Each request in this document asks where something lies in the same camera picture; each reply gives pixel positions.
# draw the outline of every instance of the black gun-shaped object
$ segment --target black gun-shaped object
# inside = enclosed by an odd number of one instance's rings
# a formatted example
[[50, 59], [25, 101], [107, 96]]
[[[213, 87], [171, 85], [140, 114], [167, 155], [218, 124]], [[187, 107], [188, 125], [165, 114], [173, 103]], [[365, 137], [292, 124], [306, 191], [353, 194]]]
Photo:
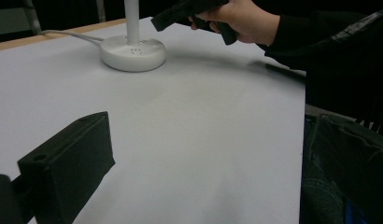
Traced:
[[[196, 27], [200, 29], [206, 26], [206, 22], [195, 17], [196, 14], [200, 14], [213, 7], [223, 6], [228, 3], [229, 0], [180, 0], [179, 3], [173, 5], [151, 19], [151, 22], [157, 31], [162, 31], [174, 22], [191, 16]], [[229, 24], [217, 22], [217, 25], [226, 45], [231, 45], [237, 40], [235, 31], [229, 26]]]

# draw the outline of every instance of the person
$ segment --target person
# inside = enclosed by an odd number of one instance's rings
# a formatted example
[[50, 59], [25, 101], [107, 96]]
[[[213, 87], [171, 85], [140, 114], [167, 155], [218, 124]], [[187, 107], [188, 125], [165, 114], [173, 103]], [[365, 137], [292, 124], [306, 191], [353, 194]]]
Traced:
[[197, 16], [211, 21], [216, 32], [215, 22], [226, 22], [239, 41], [305, 70], [309, 105], [367, 127], [373, 122], [374, 131], [383, 135], [383, 0], [230, 0]]
[[[196, 16], [210, 21], [210, 28], [217, 33], [220, 30], [216, 22], [228, 23], [236, 31], [239, 41], [257, 44], [266, 56], [289, 68], [305, 70], [307, 104], [354, 118], [383, 135], [383, 1], [230, 0], [224, 6]], [[352, 192], [356, 187], [346, 188], [351, 190], [349, 192], [340, 190], [327, 178], [319, 162], [308, 156], [311, 155], [316, 121], [311, 117], [305, 119], [300, 223], [366, 223], [366, 220], [383, 223], [383, 206], [380, 207], [383, 201], [377, 200], [376, 204], [367, 203], [368, 200], [362, 202], [363, 196]], [[352, 128], [360, 131], [359, 126]], [[383, 152], [383, 139], [372, 133], [367, 135], [344, 133], [343, 139], [369, 139], [370, 144], [352, 146], [371, 149], [378, 143]], [[319, 147], [351, 146], [335, 143], [331, 138], [323, 139]], [[352, 148], [336, 150], [353, 153]], [[348, 164], [358, 168], [354, 170], [371, 169], [369, 165], [374, 155], [369, 158], [367, 155], [363, 163], [357, 162], [355, 156], [349, 157], [347, 160], [351, 163]], [[383, 163], [376, 168], [377, 175], [383, 176]], [[360, 174], [348, 175], [361, 179]], [[382, 189], [383, 182], [376, 187]], [[372, 192], [374, 190], [360, 193], [383, 197], [380, 195], [383, 190]]]

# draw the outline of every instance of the hand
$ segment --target hand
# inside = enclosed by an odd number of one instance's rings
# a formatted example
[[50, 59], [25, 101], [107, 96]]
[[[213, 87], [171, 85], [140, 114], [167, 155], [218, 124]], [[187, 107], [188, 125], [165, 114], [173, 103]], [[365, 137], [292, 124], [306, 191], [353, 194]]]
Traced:
[[228, 23], [237, 32], [237, 39], [244, 43], [273, 44], [279, 16], [268, 13], [251, 0], [230, 0], [228, 4], [210, 9], [199, 15], [198, 18], [211, 21], [210, 28], [220, 33], [216, 21]]

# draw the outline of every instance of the white cylindrical pole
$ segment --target white cylindrical pole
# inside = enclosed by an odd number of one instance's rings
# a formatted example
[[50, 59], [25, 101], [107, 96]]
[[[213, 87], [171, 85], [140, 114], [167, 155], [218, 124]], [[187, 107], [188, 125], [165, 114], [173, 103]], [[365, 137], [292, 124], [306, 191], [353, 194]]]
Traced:
[[129, 46], [139, 46], [139, 0], [124, 0]]

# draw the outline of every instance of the black handheld object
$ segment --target black handheld object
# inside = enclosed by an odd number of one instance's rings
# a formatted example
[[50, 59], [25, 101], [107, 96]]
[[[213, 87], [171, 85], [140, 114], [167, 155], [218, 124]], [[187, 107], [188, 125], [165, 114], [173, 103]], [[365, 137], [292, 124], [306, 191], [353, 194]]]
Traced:
[[71, 224], [115, 164], [107, 112], [69, 124], [0, 175], [0, 224]]
[[[196, 27], [200, 29], [205, 27], [206, 23], [195, 17], [196, 14], [228, 3], [229, 0], [180, 0], [176, 5], [173, 5], [151, 19], [151, 22], [157, 31], [163, 31], [173, 23], [191, 16]], [[217, 25], [220, 29], [224, 43], [226, 45], [232, 45], [237, 40], [235, 31], [227, 23], [217, 22]]]

